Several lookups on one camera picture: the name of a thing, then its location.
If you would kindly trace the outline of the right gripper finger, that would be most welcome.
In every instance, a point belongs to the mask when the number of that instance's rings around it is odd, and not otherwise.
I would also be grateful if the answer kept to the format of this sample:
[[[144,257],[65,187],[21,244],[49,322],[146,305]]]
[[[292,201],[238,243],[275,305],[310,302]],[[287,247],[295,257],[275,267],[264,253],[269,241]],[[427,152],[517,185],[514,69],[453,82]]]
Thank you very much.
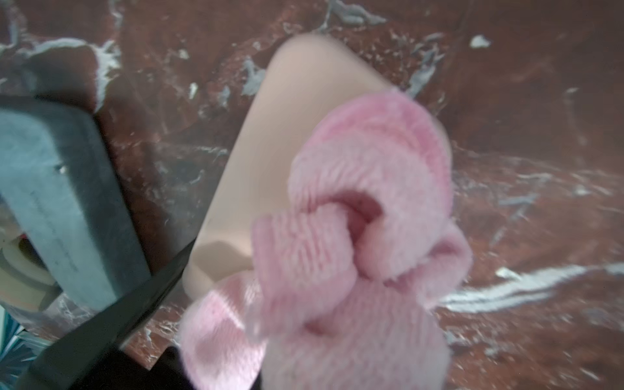
[[[189,243],[151,279],[56,341],[19,377],[15,389],[191,389],[177,352],[147,369],[122,349],[178,284]]]

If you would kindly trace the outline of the pink cloth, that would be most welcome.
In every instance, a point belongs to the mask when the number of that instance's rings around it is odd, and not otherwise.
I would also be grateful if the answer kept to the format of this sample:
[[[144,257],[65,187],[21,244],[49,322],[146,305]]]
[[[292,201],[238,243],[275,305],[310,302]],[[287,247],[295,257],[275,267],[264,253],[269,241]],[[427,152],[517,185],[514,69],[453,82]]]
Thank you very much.
[[[452,156],[397,91],[346,102],[292,162],[289,209],[256,219],[253,267],[180,325],[196,389],[440,389],[451,353],[432,311],[466,277]]]

